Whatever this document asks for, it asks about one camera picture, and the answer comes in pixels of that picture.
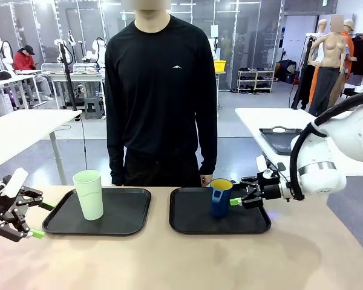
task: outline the white cup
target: white cup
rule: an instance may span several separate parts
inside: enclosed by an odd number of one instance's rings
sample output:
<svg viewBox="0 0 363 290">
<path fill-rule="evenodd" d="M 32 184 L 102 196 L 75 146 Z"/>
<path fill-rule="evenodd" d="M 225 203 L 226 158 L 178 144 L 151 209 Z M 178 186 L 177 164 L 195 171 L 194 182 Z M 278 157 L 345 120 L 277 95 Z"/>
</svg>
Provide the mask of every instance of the white cup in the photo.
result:
<svg viewBox="0 0 363 290">
<path fill-rule="evenodd" d="M 94 221 L 103 215 L 101 173 L 81 171 L 73 176 L 80 207 L 85 219 Z"/>
</svg>

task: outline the black tray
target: black tray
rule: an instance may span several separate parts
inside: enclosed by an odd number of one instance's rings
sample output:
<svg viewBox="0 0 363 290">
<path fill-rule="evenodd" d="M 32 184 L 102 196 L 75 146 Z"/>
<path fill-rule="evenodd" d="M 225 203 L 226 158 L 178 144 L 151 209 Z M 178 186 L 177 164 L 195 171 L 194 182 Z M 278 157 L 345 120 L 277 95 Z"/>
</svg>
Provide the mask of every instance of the black tray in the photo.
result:
<svg viewBox="0 0 363 290">
<path fill-rule="evenodd" d="M 284 129 L 285 132 L 274 132 L 274 129 Z M 287 129 L 285 127 L 277 126 L 270 129 L 260 129 L 262 136 L 267 143 L 278 155 L 288 155 L 292 153 L 290 143 L 292 140 L 301 134 L 301 129 Z"/>
<path fill-rule="evenodd" d="M 233 190 L 231 198 L 245 195 Z M 171 193 L 169 224 L 182 234 L 262 234 L 271 221 L 263 207 L 246 210 L 230 207 L 229 215 L 218 219 L 211 215 L 209 188 L 179 188 Z"/>
<path fill-rule="evenodd" d="M 50 234 L 72 236 L 130 236 L 145 225 L 151 193 L 140 188 L 103 188 L 103 216 L 83 217 L 75 190 L 67 193 L 43 221 Z"/>
</svg>

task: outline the blue cup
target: blue cup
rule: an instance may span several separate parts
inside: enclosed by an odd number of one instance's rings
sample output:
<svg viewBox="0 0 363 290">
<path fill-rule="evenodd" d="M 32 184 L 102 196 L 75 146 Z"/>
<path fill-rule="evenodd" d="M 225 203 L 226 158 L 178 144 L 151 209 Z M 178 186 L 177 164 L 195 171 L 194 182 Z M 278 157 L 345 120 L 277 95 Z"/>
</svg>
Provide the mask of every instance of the blue cup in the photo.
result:
<svg viewBox="0 0 363 290">
<path fill-rule="evenodd" d="M 226 179 L 211 181 L 211 213 L 216 218 L 223 218 L 229 214 L 230 195 L 232 183 Z"/>
</svg>

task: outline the orange garment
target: orange garment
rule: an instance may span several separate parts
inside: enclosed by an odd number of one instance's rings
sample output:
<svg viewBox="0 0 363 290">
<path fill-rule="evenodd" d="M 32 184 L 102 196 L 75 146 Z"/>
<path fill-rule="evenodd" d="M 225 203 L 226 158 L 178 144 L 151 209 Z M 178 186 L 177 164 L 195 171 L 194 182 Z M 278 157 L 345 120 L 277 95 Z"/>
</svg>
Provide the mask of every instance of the orange garment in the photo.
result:
<svg viewBox="0 0 363 290">
<path fill-rule="evenodd" d="M 313 95 L 315 95 L 318 73 L 319 73 L 319 67 L 317 66 L 315 69 L 315 73 L 313 74 L 312 85 L 310 86 L 310 92 L 309 92 L 309 103 L 310 104 L 312 104 Z"/>
<path fill-rule="evenodd" d="M 354 45 L 353 45 L 353 41 L 352 41 L 351 36 L 345 30 L 341 33 L 341 35 L 343 35 L 345 37 L 345 42 L 348 45 L 348 50 L 350 51 L 350 55 L 353 56 L 353 53 L 354 53 L 354 51 L 353 51 L 354 50 Z M 348 73 L 347 73 L 347 75 L 345 77 L 346 80 L 348 80 L 348 78 L 350 77 L 351 67 L 352 67 L 352 61 L 347 59 L 345 61 L 345 68 L 348 69 Z M 313 95 L 315 94 L 318 73 L 319 73 L 319 68 L 316 68 L 315 69 L 315 73 L 313 75 L 313 79 L 312 79 L 312 85 L 310 87 L 309 103 L 312 103 Z"/>
</svg>

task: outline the desk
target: desk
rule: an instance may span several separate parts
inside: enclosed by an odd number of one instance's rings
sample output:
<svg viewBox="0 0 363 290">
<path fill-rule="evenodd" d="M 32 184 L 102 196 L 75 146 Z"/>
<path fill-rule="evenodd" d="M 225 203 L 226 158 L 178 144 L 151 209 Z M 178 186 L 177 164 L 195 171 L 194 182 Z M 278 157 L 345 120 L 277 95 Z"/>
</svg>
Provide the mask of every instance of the desk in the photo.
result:
<svg viewBox="0 0 363 290">
<path fill-rule="evenodd" d="M 41 73 L 42 71 L 38 70 L 38 69 L 33 69 L 33 70 L 27 70 L 27 71 L 15 71 L 16 74 L 37 74 L 37 73 Z"/>
<path fill-rule="evenodd" d="M 27 80 L 27 79 L 33 79 L 34 85 L 35 85 L 35 91 L 36 94 L 38 95 L 38 101 L 39 104 L 38 106 L 44 104 L 41 101 L 41 96 L 39 95 L 39 90 L 38 90 L 38 86 L 36 85 L 35 82 L 35 76 L 33 74 L 25 74 L 25 75 L 17 75 L 17 76 L 13 76 L 11 79 L 8 80 L 0 80 L 0 90 L 1 93 L 4 94 L 4 89 L 5 88 L 11 88 L 14 94 L 14 99 L 15 99 L 15 103 L 16 106 L 20 106 L 19 101 L 18 101 L 18 97 L 16 96 L 16 90 L 13 89 L 12 87 L 18 86 L 22 99 L 23 99 L 23 105 L 25 109 L 28 109 L 28 104 L 27 104 L 27 100 L 25 98 L 25 94 L 24 94 L 24 89 L 23 89 L 23 85 L 22 85 L 22 80 Z M 33 98 L 33 94 L 30 91 L 30 98 Z"/>
<path fill-rule="evenodd" d="M 56 92 L 56 88 L 55 88 L 54 83 L 55 82 L 60 82 L 60 83 L 66 83 L 67 82 L 65 74 L 41 74 L 41 76 L 50 77 L 51 82 L 53 84 L 53 90 L 54 90 L 55 96 L 57 96 L 58 94 Z M 105 108 L 105 116 L 106 116 L 105 92 L 103 90 L 102 74 L 77 74 L 77 73 L 71 73 L 70 77 L 71 77 L 71 81 L 73 83 L 100 83 L 101 84 L 100 87 L 101 87 L 101 90 L 102 90 L 103 107 Z M 62 91 L 60 91 L 60 95 L 63 98 L 65 97 L 64 94 L 62 93 Z M 56 106 L 59 109 L 59 104 L 58 104 L 57 98 L 55 98 L 55 100 L 56 100 Z"/>
<path fill-rule="evenodd" d="M 54 130 L 82 111 L 18 110 L 0 118 L 0 165 L 50 134 L 60 180 L 67 184 Z"/>
<path fill-rule="evenodd" d="M 261 135 L 260 128 L 272 128 L 275 126 L 283 126 L 293 129 L 304 129 L 314 116 L 303 110 L 293 109 L 235 109 L 241 121 L 251 131 L 255 141 L 266 154 L 267 159 L 271 160 L 275 165 L 282 162 L 286 171 L 283 174 L 289 177 L 289 156 L 277 155 L 270 145 Z M 334 144 L 331 138 L 328 138 L 328 145 L 335 162 L 336 168 L 347 176 L 363 176 L 363 162 L 355 161 L 345 156 Z"/>
<path fill-rule="evenodd" d="M 37 189 L 56 204 L 72 187 Z M 322 199 L 266 201 L 266 234 L 188 236 L 169 226 L 172 189 L 148 188 L 148 220 L 135 236 L 0 236 L 0 290 L 363 289 L 363 248 Z M 28 225 L 41 230 L 47 214 L 32 208 Z"/>
</svg>

